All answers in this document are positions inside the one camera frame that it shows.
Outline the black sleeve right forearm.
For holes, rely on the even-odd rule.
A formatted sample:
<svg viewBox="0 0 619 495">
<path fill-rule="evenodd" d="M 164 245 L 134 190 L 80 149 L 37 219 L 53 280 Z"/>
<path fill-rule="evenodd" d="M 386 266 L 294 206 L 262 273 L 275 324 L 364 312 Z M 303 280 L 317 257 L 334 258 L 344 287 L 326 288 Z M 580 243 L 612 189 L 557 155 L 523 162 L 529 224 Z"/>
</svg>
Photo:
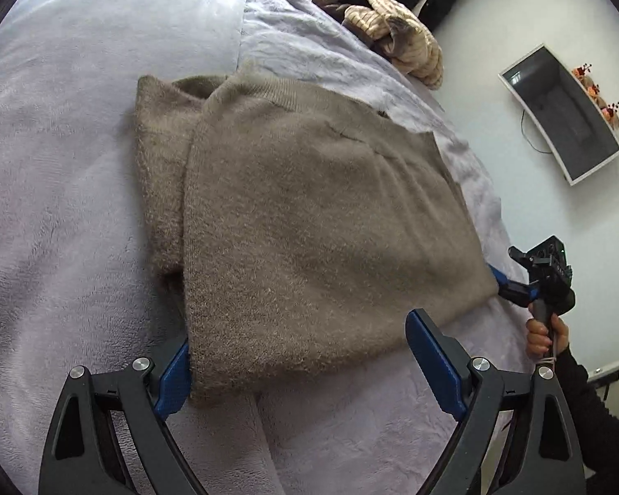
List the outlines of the black sleeve right forearm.
<svg viewBox="0 0 619 495">
<path fill-rule="evenodd" d="M 619 418 L 588 382 L 586 369 L 569 347 L 556 359 L 556 374 L 567 400 L 584 465 L 593 472 L 586 479 L 587 494 L 619 494 Z"/>
</svg>

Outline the person's right hand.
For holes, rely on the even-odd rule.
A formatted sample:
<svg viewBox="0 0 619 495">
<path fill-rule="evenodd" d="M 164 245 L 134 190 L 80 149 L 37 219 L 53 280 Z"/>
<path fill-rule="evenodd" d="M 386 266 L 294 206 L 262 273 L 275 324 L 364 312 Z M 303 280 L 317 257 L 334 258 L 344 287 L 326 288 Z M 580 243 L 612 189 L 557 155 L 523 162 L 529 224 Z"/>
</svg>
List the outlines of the person's right hand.
<svg viewBox="0 0 619 495">
<path fill-rule="evenodd" d="M 569 328 L 557 314 L 551 315 L 551 330 L 536 319 L 536 308 L 529 305 L 532 315 L 525 322 L 527 343 L 525 351 L 530 358 L 539 359 L 544 356 L 558 356 L 569 347 Z"/>
</svg>

